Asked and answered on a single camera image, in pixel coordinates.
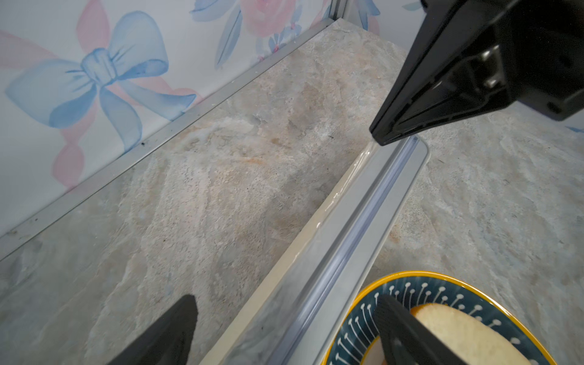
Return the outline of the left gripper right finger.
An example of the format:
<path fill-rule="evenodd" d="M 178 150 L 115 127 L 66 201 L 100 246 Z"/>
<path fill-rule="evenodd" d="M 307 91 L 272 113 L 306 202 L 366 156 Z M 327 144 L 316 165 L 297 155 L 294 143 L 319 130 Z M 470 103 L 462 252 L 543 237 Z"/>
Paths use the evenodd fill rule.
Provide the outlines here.
<path fill-rule="evenodd" d="M 389 294 L 379 297 L 374 322 L 388 364 L 465 363 Z"/>

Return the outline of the cream plastic wrap dispenser box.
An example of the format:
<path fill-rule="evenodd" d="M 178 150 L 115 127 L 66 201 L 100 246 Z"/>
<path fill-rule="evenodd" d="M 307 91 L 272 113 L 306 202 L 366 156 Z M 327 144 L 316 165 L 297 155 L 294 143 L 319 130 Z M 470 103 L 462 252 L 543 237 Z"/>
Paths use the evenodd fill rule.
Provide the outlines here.
<path fill-rule="evenodd" d="M 369 143 L 203 363 L 320 363 L 429 155 L 416 135 Z"/>

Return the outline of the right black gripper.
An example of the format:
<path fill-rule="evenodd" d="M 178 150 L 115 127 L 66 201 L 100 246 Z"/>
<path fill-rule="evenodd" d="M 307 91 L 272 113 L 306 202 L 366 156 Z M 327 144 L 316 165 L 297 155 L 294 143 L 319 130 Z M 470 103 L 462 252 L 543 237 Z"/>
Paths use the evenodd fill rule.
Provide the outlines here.
<path fill-rule="evenodd" d="M 370 126 L 381 145 L 522 103 L 583 108 L 581 1 L 425 1 L 426 17 Z"/>

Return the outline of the dark blue yellow-rimmed plate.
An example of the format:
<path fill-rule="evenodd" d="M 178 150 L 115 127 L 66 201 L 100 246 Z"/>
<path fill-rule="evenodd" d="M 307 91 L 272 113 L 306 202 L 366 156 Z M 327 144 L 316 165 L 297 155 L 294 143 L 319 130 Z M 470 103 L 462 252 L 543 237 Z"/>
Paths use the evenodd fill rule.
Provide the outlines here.
<path fill-rule="evenodd" d="M 541 342 L 515 316 L 480 290 L 435 272 L 406 271 L 380 278 L 354 299 L 323 364 L 374 364 L 383 357 L 373 318 L 379 298 L 389 295 L 407 310 L 442 304 L 477 319 L 508 340 L 532 364 L 555 364 Z"/>

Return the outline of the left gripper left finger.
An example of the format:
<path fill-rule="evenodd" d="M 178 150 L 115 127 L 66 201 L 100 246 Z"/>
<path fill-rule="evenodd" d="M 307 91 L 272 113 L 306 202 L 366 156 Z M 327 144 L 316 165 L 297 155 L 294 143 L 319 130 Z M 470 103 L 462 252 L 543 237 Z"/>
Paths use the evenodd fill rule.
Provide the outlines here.
<path fill-rule="evenodd" d="M 182 296 L 110 363 L 187 363 L 198 314 L 195 296 Z"/>

